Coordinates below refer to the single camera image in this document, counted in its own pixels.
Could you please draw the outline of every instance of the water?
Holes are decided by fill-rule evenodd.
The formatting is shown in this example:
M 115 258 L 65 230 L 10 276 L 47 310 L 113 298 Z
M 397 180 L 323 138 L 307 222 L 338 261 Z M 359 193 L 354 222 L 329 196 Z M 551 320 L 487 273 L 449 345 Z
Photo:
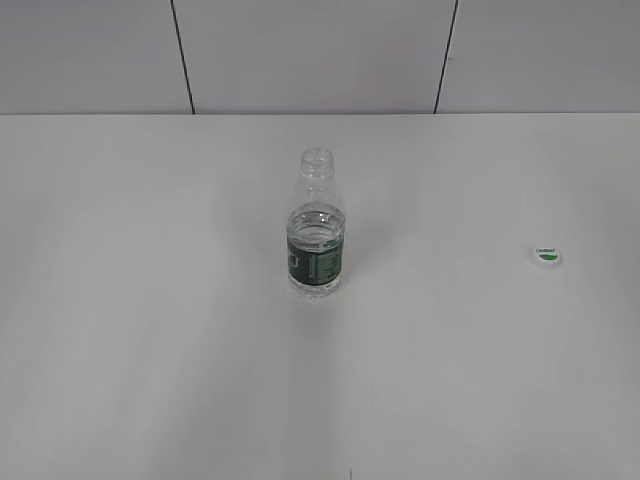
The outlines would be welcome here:
M 322 297 L 340 284 L 344 226 L 344 213 L 325 204 L 303 205 L 289 217 L 289 278 L 303 294 Z

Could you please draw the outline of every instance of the clear plastic bottle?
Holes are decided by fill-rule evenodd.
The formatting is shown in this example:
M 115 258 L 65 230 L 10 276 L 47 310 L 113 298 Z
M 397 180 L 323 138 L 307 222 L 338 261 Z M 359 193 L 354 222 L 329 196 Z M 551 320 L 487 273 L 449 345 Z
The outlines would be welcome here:
M 329 150 L 312 148 L 302 154 L 287 247 L 289 279 L 308 297 L 330 294 L 342 279 L 345 210 L 334 173 Z

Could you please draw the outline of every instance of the bottle cap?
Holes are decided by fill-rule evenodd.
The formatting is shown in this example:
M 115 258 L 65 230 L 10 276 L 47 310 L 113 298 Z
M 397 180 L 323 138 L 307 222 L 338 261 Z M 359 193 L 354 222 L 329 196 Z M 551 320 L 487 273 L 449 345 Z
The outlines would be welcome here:
M 534 248 L 533 258 L 540 266 L 556 268 L 562 263 L 562 255 L 557 248 Z

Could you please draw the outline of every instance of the green label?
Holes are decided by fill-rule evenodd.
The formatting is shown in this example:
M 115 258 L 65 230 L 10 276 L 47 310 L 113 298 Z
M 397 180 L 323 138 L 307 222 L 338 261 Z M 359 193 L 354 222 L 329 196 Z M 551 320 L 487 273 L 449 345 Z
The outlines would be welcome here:
M 305 285 L 326 285 L 342 271 L 342 244 L 325 252 L 307 252 L 287 241 L 289 247 L 289 273 Z

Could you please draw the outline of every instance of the table surface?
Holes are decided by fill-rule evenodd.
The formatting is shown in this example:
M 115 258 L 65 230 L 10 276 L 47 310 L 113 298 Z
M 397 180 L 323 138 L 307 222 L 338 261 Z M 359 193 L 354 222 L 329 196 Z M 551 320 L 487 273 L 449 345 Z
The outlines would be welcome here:
M 0 478 L 637 480 L 639 132 L 0 117 Z M 347 235 L 314 302 L 284 223 L 316 145 Z

